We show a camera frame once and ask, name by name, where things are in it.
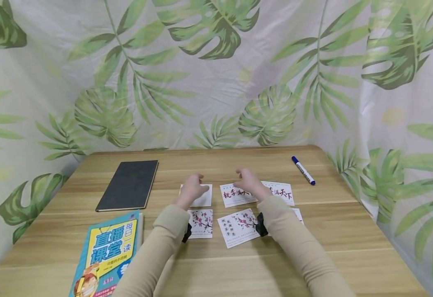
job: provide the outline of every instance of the leaf print curtain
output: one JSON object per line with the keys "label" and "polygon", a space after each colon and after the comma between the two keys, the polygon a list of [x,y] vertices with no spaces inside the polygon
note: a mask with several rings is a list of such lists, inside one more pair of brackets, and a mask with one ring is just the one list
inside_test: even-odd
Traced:
{"label": "leaf print curtain", "polygon": [[433,0],[0,0],[0,259],[95,151],[308,144],[433,296]]}

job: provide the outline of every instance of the marker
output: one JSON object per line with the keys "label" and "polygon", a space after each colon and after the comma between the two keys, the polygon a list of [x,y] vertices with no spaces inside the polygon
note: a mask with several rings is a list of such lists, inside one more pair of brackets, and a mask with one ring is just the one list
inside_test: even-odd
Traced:
{"label": "marker", "polygon": [[312,176],[310,174],[308,174],[307,170],[303,167],[301,162],[299,162],[299,160],[295,156],[292,156],[292,161],[297,166],[297,168],[299,168],[299,170],[303,173],[303,175],[307,179],[308,183],[310,183],[311,185],[314,186],[315,185],[314,179],[312,178]]}

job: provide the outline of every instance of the flashcard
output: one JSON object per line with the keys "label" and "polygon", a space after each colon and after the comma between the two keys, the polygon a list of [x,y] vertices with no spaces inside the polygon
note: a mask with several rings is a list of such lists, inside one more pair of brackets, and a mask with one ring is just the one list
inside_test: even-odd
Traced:
{"label": "flashcard", "polygon": [[190,207],[210,207],[212,205],[212,185],[210,184],[202,184],[202,186],[208,186],[209,189],[202,196],[195,199]]}
{"label": "flashcard", "polygon": [[303,216],[301,215],[301,211],[298,208],[292,208],[294,210],[294,213],[296,214],[297,218],[299,219],[299,222],[301,222],[304,225]]}
{"label": "flashcard", "polygon": [[193,238],[213,237],[213,210],[188,210],[190,219],[188,223],[192,226]]}
{"label": "flashcard", "polygon": [[220,185],[220,190],[225,207],[232,207],[257,201],[257,199],[253,197],[253,194],[240,188],[236,188],[233,184]]}
{"label": "flashcard", "polygon": [[232,248],[259,237],[256,217],[251,209],[241,210],[218,219],[226,247]]}
{"label": "flashcard", "polygon": [[265,187],[271,190],[275,196],[281,197],[287,205],[294,206],[294,198],[292,197],[291,184],[284,184],[282,182],[262,181]]}

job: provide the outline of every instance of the cartoon character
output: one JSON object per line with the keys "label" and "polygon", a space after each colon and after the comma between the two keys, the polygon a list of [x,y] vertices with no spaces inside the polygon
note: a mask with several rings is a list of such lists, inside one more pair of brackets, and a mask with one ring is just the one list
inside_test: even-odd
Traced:
{"label": "cartoon character", "polygon": [[75,283],[75,297],[92,297],[98,288],[99,263],[93,263],[83,271],[83,276]]}

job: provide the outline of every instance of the black notebook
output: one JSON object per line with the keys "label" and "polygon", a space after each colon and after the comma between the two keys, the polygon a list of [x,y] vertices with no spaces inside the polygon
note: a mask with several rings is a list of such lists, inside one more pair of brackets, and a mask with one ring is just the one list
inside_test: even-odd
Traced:
{"label": "black notebook", "polygon": [[96,207],[97,212],[145,208],[158,160],[121,162]]}

